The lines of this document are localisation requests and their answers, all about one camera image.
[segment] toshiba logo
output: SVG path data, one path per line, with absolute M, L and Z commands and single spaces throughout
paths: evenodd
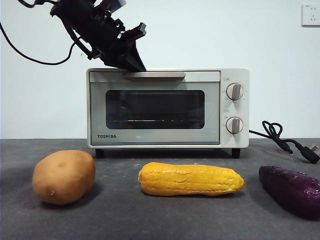
M 116 135 L 113 135 L 113 134 L 109 134 L 109 135 L 98 134 L 97 137 L 98 137 L 98 139 L 115 139 L 115 138 L 117 138 Z

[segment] gray table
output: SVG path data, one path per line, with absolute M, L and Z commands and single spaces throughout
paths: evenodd
M 299 139 L 303 145 L 320 139 Z M 299 152 L 284 153 L 268 139 L 251 139 L 232 159 L 229 150 L 110 152 L 96 159 L 93 188 L 78 202 L 55 206 L 32 190 L 33 169 L 45 156 L 64 149 L 94 154 L 84 139 L 1 141 L 1 239 L 3 240 L 319 240 L 320 221 L 283 210 L 263 190 L 261 165 L 284 166 L 320 179 L 320 163 Z M 144 164 L 204 164 L 232 168 L 245 180 L 242 191 L 215 197 L 146 195 L 137 181 Z

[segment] white knob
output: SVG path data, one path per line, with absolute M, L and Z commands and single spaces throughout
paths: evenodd
M 233 83 L 226 89 L 226 95 L 233 101 L 240 99 L 243 94 L 244 88 L 239 83 Z
M 226 121 L 225 126 L 229 133 L 238 134 L 244 128 L 244 123 L 238 117 L 231 117 L 228 119 L 228 121 Z

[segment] wall outlet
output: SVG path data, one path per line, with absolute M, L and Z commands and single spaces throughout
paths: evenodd
M 303 27 L 320 27 L 320 4 L 302 5 Z

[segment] yellow corn cob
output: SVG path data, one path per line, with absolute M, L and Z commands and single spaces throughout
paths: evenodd
M 245 184 L 243 178 L 230 168 L 160 162 L 144 165 L 138 181 L 146 194 L 158 196 L 216 196 L 239 191 Z

